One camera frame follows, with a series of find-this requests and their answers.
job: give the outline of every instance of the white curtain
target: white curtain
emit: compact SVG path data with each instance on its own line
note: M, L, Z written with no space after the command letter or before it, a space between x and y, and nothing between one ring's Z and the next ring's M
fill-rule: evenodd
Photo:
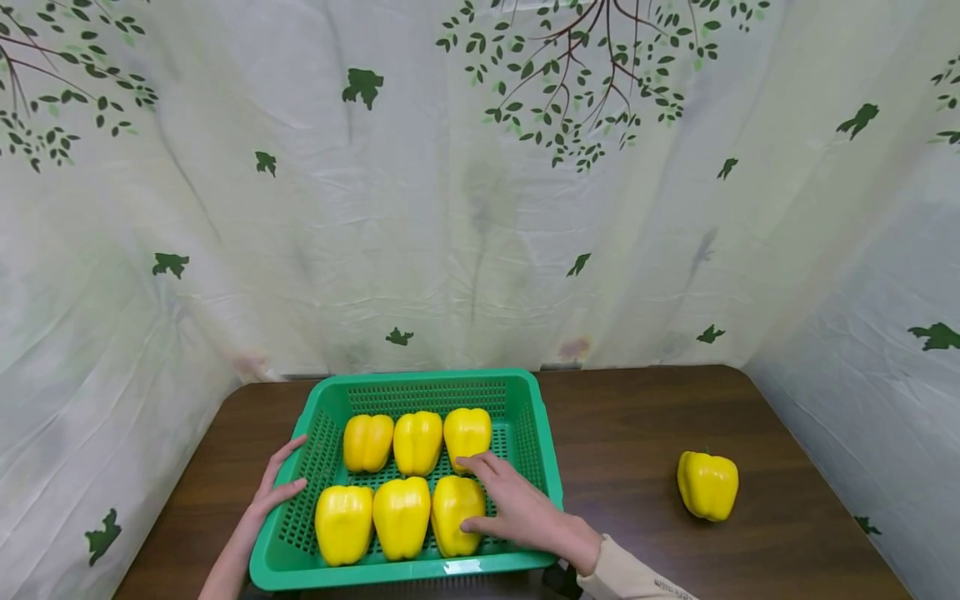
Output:
M112 593L241 381L698 363L958 595L958 22L3 0L0 598Z

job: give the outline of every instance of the yellow bell pepper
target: yellow bell pepper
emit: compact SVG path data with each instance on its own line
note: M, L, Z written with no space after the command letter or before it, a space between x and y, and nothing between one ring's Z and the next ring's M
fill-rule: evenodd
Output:
M357 415L344 430L344 464L351 472L376 473L387 464L394 420L387 415Z
M430 524L437 548L444 558L469 556L477 551L481 534L460 531L460 523L471 516L487 513L487 498L480 484L457 475L447 475L433 491Z
M703 452L684 452L677 466L677 485L686 509L710 521L730 516L740 485L732 460Z
M373 536L373 490L332 486L320 494L314 516L320 554L329 566L354 564Z
M373 497L373 525L388 561L415 559L430 522L430 488L426 479L394 479Z
M437 413L420 411L396 420L394 457L404 475L426 477L440 460L444 422Z
M450 465L458 473L469 472L457 464L460 456L473 456L490 449L493 425L490 413L482 408L458 408L444 421L444 441Z

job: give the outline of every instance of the sleeve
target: sleeve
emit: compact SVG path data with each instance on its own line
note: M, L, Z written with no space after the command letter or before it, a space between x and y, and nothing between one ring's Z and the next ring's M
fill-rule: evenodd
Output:
M597 566L577 583L596 600L697 600L604 535Z

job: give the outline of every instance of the wooden table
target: wooden table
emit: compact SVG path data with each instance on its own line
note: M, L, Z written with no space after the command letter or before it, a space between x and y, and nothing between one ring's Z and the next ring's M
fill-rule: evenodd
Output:
M701 600L909 594L751 381L726 367L538 373L564 505ZM195 598L289 438L313 382L251 385L206 433L116 598ZM731 519L693 518L677 492L681 452L740 468ZM548 598L514 573L306 592L330 598Z

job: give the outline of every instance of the green plastic basket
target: green plastic basket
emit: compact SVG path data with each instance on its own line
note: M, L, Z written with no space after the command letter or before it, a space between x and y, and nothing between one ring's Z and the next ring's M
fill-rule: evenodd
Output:
M374 489L400 478L393 458L378 473L347 471L343 437L354 415L384 414L394 421L418 410L440 413L455 408L483 408L493 421L491 450L506 458L524 477L563 509L564 492L557 456L550 436L546 409L537 380L526 371L418 372L337 375L310 392L293 437L307 441L287 459L277 483L306 477L307 487L267 517L250 559L253 582L268 591L331 588L381 582L429 579L541 568L557 557L524 550L510 542L484 538L474 556L445 559L428 531L423 550L413 561L388 562L374 536L367 556L350 566L328 567L320 554L313 517L317 498L334 485L370 486ZM453 474L446 449L430 473L430 491L437 481ZM496 509L487 499L487 515Z

